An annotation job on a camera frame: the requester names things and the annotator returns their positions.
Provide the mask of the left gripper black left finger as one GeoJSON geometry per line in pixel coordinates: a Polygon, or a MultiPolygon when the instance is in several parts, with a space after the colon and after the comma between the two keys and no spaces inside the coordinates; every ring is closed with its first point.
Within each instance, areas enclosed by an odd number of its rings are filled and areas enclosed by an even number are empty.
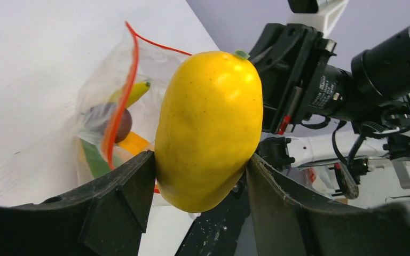
{"type": "Polygon", "coordinates": [[[155,184],[154,153],[40,204],[0,207],[0,255],[137,255],[155,184]]]}

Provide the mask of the yellow mango toy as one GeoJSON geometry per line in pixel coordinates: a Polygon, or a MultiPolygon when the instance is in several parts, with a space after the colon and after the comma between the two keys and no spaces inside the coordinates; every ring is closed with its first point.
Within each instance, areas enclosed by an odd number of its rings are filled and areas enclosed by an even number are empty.
{"type": "Polygon", "coordinates": [[[188,213],[217,206],[255,152],[262,119],[261,79],[248,53],[188,57],[167,87],[155,136],[161,196],[188,213]]]}

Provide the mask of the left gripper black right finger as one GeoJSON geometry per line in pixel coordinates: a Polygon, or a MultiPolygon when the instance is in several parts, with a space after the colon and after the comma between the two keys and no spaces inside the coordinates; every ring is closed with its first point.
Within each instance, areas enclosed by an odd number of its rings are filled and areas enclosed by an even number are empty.
{"type": "Polygon", "coordinates": [[[319,195],[258,155],[247,169],[259,255],[410,255],[410,202],[360,209],[319,195]]]}

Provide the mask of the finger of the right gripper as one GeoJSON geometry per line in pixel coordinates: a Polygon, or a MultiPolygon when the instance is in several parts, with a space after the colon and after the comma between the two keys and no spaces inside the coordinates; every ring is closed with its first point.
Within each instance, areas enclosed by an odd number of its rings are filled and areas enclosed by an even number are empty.
{"type": "Polygon", "coordinates": [[[244,174],[221,203],[193,221],[175,256],[235,255],[242,226],[249,215],[244,174]]]}
{"type": "Polygon", "coordinates": [[[249,60],[263,82],[310,81],[318,73],[318,30],[300,23],[268,23],[249,60]]]}

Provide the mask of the clear zip bag red zipper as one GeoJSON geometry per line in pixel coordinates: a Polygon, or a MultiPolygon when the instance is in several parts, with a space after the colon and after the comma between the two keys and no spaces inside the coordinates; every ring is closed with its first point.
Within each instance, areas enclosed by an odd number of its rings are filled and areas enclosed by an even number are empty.
{"type": "Polygon", "coordinates": [[[80,89],[74,135],[77,144],[77,176],[80,184],[85,184],[94,178],[80,155],[79,139],[96,145],[111,170],[135,157],[115,143],[124,109],[127,109],[132,117],[130,132],[138,134],[153,146],[155,145],[161,103],[168,83],[179,65],[188,56],[188,52],[161,45],[140,36],[130,24],[126,24],[121,41],[80,89]],[[134,83],[144,81],[151,82],[149,91],[126,108],[125,103],[134,83]],[[88,130],[84,126],[83,113],[93,106],[107,103],[109,97],[120,88],[123,88],[123,92],[116,103],[117,107],[111,116],[105,134],[101,135],[88,130]]]}

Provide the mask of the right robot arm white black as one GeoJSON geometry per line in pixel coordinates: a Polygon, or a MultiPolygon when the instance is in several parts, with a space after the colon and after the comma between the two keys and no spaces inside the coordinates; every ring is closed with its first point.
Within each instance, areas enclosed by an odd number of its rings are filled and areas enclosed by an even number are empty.
{"type": "Polygon", "coordinates": [[[303,24],[265,26],[250,51],[263,84],[262,141],[245,177],[199,216],[178,255],[234,255],[253,219],[258,255],[410,255],[410,203],[345,205],[287,176],[327,165],[336,195],[358,195],[359,177],[387,160],[410,187],[410,26],[352,59],[328,64],[335,42],[303,24]]]}

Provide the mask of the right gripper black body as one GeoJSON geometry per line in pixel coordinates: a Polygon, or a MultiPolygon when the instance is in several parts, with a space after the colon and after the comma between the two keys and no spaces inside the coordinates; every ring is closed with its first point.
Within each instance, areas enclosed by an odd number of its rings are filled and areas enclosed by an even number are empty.
{"type": "Polygon", "coordinates": [[[286,81],[277,78],[274,82],[263,82],[263,132],[273,134],[290,132],[310,115],[318,114],[329,118],[351,122],[354,115],[347,100],[353,90],[351,75],[347,71],[328,64],[334,56],[336,43],[326,39],[318,31],[318,73],[310,81],[300,79],[286,81]]]}

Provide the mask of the yellow banana toy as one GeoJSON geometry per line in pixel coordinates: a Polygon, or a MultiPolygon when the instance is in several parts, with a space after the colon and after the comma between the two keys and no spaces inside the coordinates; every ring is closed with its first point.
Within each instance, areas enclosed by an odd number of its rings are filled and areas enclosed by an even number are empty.
{"type": "MultiPolygon", "coordinates": [[[[137,102],[151,87],[151,82],[144,81],[140,83],[134,83],[130,95],[125,103],[125,107],[129,108],[135,102],[137,102]]],[[[116,90],[108,99],[108,102],[118,103],[123,92],[123,88],[116,90]]]]}

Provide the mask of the dark purple plum toy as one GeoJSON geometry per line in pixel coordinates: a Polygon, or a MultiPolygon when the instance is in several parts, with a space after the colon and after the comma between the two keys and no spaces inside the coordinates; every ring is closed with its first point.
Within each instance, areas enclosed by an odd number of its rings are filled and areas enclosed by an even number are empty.
{"type": "MultiPolygon", "coordinates": [[[[89,108],[83,113],[84,126],[92,132],[98,132],[99,134],[104,135],[116,107],[116,103],[107,102],[89,108]]],[[[131,128],[131,114],[127,109],[124,109],[117,129],[115,143],[123,141],[129,135],[131,128]]]]}

